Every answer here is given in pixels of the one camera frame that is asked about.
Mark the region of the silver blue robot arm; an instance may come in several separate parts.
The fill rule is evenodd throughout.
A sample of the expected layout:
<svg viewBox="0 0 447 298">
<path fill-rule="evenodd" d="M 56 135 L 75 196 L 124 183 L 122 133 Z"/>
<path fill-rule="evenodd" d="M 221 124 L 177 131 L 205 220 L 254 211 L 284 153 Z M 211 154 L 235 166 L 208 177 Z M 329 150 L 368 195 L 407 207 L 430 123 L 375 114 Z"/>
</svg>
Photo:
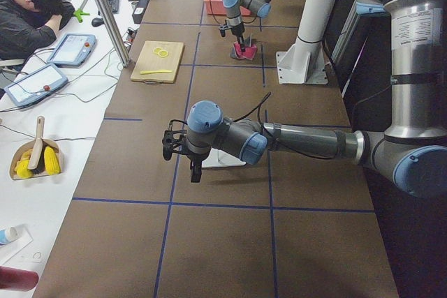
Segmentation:
<svg viewBox="0 0 447 298">
<path fill-rule="evenodd" d="M 213 149 L 248 164 L 270 150 L 348 158 L 420 198 L 446 193 L 446 0 L 355 0 L 355 11 L 390 17 L 383 66 L 390 81 L 384 89 L 374 80 L 347 82 L 353 131 L 230 119 L 202 100 L 180 135 L 192 181 Z"/>
</svg>

